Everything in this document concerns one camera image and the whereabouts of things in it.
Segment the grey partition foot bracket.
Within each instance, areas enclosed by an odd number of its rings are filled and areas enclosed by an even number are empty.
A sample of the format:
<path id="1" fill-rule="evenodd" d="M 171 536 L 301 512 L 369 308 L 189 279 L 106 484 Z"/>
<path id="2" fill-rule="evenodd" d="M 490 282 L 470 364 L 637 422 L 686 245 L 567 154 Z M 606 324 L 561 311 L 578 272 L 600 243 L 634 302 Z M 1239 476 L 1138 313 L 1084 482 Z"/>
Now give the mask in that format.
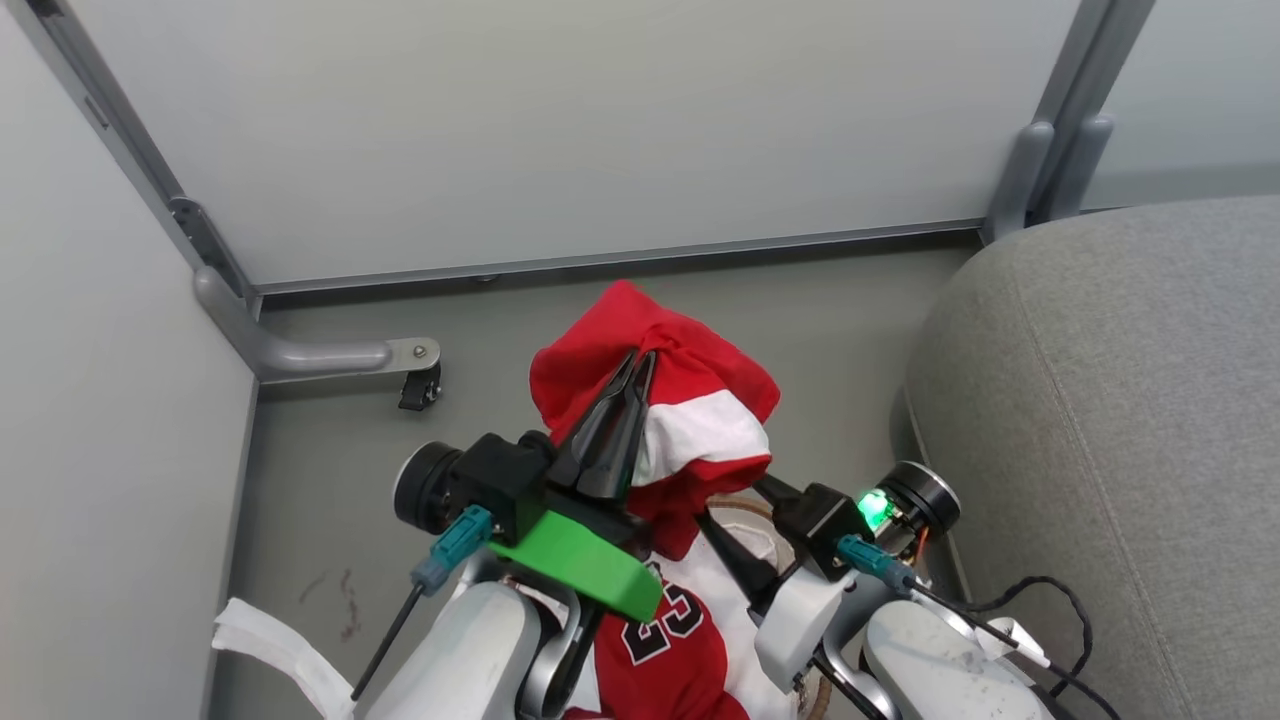
<path id="1" fill-rule="evenodd" d="M 196 270 L 192 286 L 198 305 L 262 384 L 396 373 L 440 383 L 442 350 L 433 338 L 287 340 L 261 327 L 215 269 Z"/>

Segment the grey partition corner post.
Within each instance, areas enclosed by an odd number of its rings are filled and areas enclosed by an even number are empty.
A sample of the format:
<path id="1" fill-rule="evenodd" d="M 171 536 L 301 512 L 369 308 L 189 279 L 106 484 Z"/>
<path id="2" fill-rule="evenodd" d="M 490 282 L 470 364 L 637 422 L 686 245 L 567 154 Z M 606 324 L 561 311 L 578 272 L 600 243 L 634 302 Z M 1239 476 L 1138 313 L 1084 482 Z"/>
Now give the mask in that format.
<path id="1" fill-rule="evenodd" d="M 216 272 L 251 318 L 261 300 L 205 208 L 178 181 L 70 0 L 0 0 L 193 270 Z"/>

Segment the grey partition bottom rail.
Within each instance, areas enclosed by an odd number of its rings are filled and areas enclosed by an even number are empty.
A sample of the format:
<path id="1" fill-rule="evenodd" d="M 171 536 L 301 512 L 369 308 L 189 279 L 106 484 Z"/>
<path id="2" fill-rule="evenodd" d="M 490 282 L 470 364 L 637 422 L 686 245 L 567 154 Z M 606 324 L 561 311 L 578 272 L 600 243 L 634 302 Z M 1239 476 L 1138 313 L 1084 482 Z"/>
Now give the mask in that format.
<path id="1" fill-rule="evenodd" d="M 497 287 L 539 287 L 588 281 L 735 269 L 772 263 L 806 263 L 878 252 L 978 247 L 983 222 L 964 219 L 859 231 L 698 243 L 677 249 L 600 252 L 434 270 L 344 275 L 256 286 L 273 307 L 372 302 L 444 293 L 488 292 Z"/>

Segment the red white number jersey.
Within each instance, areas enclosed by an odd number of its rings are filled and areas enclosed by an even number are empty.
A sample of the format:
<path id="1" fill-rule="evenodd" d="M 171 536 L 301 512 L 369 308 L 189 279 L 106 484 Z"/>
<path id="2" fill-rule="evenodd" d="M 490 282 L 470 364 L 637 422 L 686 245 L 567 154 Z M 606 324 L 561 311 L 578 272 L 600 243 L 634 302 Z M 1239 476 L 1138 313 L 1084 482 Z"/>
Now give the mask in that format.
<path id="1" fill-rule="evenodd" d="M 657 361 L 628 510 L 652 525 L 666 596 L 653 623 L 603 620 L 563 720 L 797 720 L 795 693 L 760 669 L 748 598 L 695 520 L 764 477 L 780 389 L 716 332 L 620 281 L 532 360 L 553 441 L 632 350 Z"/>

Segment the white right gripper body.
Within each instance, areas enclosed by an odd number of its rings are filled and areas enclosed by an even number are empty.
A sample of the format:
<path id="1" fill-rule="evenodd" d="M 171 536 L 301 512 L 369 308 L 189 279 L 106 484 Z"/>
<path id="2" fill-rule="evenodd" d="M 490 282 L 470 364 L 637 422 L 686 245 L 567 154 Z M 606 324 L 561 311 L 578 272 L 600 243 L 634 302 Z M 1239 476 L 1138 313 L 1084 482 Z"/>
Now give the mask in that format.
<path id="1" fill-rule="evenodd" d="M 836 643 L 826 637 L 838 620 L 845 594 L 855 588 L 859 577 L 859 571 L 849 570 L 829 580 L 796 564 L 781 582 L 758 623 L 754 639 L 759 666 L 780 691 L 791 691 L 810 664 L 818 664 L 832 685 L 852 689 L 854 670 L 838 656 Z"/>

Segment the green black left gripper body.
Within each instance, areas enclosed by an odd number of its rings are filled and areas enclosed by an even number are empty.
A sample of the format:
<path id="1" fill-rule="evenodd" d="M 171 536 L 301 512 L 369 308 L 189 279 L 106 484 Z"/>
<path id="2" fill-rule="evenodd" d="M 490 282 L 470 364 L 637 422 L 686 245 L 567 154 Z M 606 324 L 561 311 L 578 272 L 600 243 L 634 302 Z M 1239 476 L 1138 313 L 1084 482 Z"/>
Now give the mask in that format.
<path id="1" fill-rule="evenodd" d="M 639 623 L 657 615 L 662 584 L 646 566 L 645 521 L 609 500 L 572 491 L 504 487 L 488 491 L 492 550 Z"/>

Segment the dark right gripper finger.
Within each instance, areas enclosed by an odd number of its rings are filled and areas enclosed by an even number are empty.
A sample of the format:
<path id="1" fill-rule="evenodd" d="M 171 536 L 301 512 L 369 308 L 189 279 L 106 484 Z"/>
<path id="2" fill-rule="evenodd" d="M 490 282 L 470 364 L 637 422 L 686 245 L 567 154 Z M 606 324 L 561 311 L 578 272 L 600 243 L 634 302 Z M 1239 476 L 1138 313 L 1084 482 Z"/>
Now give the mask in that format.
<path id="1" fill-rule="evenodd" d="M 696 521 L 707 543 L 744 593 L 748 611 L 767 612 L 780 587 L 780 573 L 774 565 L 755 556 L 712 516 L 710 510 L 701 511 Z"/>
<path id="2" fill-rule="evenodd" d="M 772 474 L 760 477 L 751 484 L 751 489 L 773 510 L 782 507 L 785 512 L 794 510 L 803 500 L 800 489 Z"/>

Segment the grey fabric sofa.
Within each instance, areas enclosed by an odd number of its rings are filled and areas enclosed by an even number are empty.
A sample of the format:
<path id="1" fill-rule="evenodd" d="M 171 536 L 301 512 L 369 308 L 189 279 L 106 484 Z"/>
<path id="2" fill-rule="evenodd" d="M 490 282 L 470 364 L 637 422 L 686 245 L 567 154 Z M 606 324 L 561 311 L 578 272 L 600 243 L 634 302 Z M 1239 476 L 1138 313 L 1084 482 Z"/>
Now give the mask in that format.
<path id="1" fill-rule="evenodd" d="M 1280 196 L 1075 217 L 948 282 L 908 363 L 961 594 L 1079 597 L 1124 720 L 1280 720 Z"/>

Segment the grey partition post with feet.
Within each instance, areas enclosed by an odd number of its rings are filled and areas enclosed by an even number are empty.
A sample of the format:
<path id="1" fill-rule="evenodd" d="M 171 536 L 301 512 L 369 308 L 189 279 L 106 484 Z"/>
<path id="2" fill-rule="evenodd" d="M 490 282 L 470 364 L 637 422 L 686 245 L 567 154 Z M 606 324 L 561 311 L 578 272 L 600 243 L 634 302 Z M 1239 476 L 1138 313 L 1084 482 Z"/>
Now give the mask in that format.
<path id="1" fill-rule="evenodd" d="M 1076 217 L 1115 129 L 1105 104 L 1157 0 L 1079 0 L 1030 124 L 1014 140 L 980 240 Z"/>

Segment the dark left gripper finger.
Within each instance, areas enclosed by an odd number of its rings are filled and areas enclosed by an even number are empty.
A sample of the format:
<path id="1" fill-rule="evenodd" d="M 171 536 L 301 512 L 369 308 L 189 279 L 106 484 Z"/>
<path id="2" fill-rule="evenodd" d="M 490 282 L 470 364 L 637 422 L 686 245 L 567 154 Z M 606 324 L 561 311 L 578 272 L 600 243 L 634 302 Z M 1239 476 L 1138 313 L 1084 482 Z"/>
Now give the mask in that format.
<path id="1" fill-rule="evenodd" d="M 608 436 L 607 427 L 612 421 L 614 410 L 622 404 L 620 398 L 630 382 L 636 359 L 637 351 L 628 351 L 564 438 L 548 471 L 548 482 L 552 486 L 575 488 L 593 446 L 602 434 Z"/>
<path id="2" fill-rule="evenodd" d="M 650 407 L 652 384 L 657 372 L 657 351 L 637 351 L 636 364 L 622 404 L 608 424 L 608 436 L 593 446 L 577 480 L 577 492 L 602 502 L 623 502 L 632 486 L 640 443 Z"/>

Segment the black caster wheel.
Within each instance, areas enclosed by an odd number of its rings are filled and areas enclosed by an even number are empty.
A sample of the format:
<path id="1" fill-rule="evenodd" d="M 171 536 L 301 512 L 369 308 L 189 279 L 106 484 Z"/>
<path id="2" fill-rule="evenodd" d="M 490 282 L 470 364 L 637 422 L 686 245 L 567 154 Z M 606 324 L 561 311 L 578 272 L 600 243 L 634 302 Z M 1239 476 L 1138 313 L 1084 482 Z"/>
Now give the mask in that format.
<path id="1" fill-rule="evenodd" d="M 442 364 L 408 372 L 402 384 L 398 409 L 422 413 L 442 396 Z"/>

